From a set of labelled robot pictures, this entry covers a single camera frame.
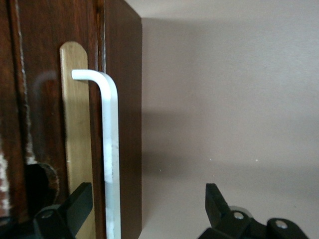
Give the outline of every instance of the clamp screw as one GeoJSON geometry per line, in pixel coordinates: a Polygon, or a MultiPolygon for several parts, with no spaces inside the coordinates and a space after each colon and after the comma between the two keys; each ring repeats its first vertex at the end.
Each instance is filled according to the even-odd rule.
{"type": "Polygon", "coordinates": [[[282,229],[287,229],[288,228],[288,225],[285,222],[281,221],[281,220],[277,220],[276,221],[276,225],[277,225],[277,227],[282,228],[282,229]]]}
{"type": "Polygon", "coordinates": [[[234,217],[238,220],[243,220],[244,219],[244,215],[242,215],[240,212],[235,212],[234,213],[234,217]]]}
{"type": "Polygon", "coordinates": [[[49,218],[49,217],[52,216],[52,214],[53,214],[53,210],[45,211],[45,212],[42,213],[41,218],[43,218],[43,219],[49,218]]]}

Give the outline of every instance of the beige wall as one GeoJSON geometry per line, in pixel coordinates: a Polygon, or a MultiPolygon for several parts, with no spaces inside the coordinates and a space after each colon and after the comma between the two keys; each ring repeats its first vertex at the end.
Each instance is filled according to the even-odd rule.
{"type": "Polygon", "coordinates": [[[141,239],[195,239],[205,183],[319,235],[319,2],[128,2],[143,17],[141,239]]]}

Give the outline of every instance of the wooden panel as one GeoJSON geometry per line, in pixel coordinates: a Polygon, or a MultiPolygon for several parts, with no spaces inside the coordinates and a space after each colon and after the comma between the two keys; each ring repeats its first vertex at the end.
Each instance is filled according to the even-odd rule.
{"type": "Polygon", "coordinates": [[[5,1],[0,1],[0,217],[27,219],[24,163],[5,1]]]}
{"type": "MultiPolygon", "coordinates": [[[[104,9],[104,3],[96,6],[94,0],[7,2],[10,3],[25,161],[45,163],[43,165],[56,170],[58,185],[52,190],[59,190],[55,203],[61,203],[68,196],[68,185],[59,47],[66,41],[79,42],[88,52],[89,68],[97,70],[97,14],[101,12],[99,9],[104,9]]],[[[97,181],[94,187],[96,227],[97,237],[105,238],[99,90],[92,84],[91,96],[94,100],[90,108],[97,112],[92,114],[97,117],[92,116],[91,120],[93,167],[96,171],[94,181],[97,181]]]]}
{"type": "Polygon", "coordinates": [[[142,24],[123,0],[106,0],[106,70],[119,97],[122,239],[142,230],[142,24]]]}
{"type": "MultiPolygon", "coordinates": [[[[65,145],[70,193],[81,183],[93,183],[89,84],[72,79],[73,69],[88,69],[84,48],[77,42],[66,42],[60,48],[62,98],[65,120],[65,145]]],[[[94,209],[77,234],[78,239],[94,239],[94,209]]]]}

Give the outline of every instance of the scratched wood finish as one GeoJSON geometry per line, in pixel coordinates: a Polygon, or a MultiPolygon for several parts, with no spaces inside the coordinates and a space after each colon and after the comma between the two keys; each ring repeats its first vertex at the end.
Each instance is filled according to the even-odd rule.
{"type": "Polygon", "coordinates": [[[27,219],[24,163],[7,5],[0,1],[0,217],[27,219]]]}
{"type": "Polygon", "coordinates": [[[106,1],[106,71],[119,97],[122,239],[142,230],[141,18],[123,0],[106,1]]]}
{"type": "MultiPolygon", "coordinates": [[[[107,69],[107,73],[116,78],[120,106],[120,157],[123,158],[120,159],[120,174],[124,182],[121,183],[122,231],[123,238],[137,238],[142,218],[140,18],[123,0],[8,0],[1,2],[1,10],[3,7],[2,19],[7,19],[5,13],[9,12],[9,41],[13,49],[20,122],[18,131],[21,132],[19,134],[17,127],[13,127],[16,120],[5,115],[6,120],[12,121],[11,132],[16,132],[16,139],[21,135],[21,147],[15,145],[12,151],[20,157],[22,155],[25,163],[39,162],[56,170],[58,181],[53,177],[51,182],[52,190],[58,190],[55,203],[65,200],[69,191],[59,47],[66,41],[77,41],[88,52],[89,69],[103,72],[107,69]]],[[[5,29],[2,24],[1,21],[1,31],[5,29]]],[[[0,81],[3,83],[9,79],[1,78],[0,81]]],[[[89,83],[89,90],[96,235],[105,238],[101,102],[94,83],[89,83]]],[[[12,191],[19,194],[11,196],[15,205],[12,212],[19,218],[26,214],[22,178],[23,170],[19,170],[16,181],[11,183],[14,185],[12,191]]]]}

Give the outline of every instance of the black clamp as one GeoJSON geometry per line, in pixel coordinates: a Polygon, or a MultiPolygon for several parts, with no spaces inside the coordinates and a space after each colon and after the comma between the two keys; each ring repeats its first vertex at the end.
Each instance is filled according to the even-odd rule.
{"type": "Polygon", "coordinates": [[[0,239],[75,239],[92,207],[92,184],[82,183],[62,205],[45,207],[26,223],[0,218],[0,239]]]}
{"type": "Polygon", "coordinates": [[[272,218],[267,225],[232,211],[216,184],[206,184],[206,212],[211,224],[198,239],[309,239],[293,222],[272,218]]]}

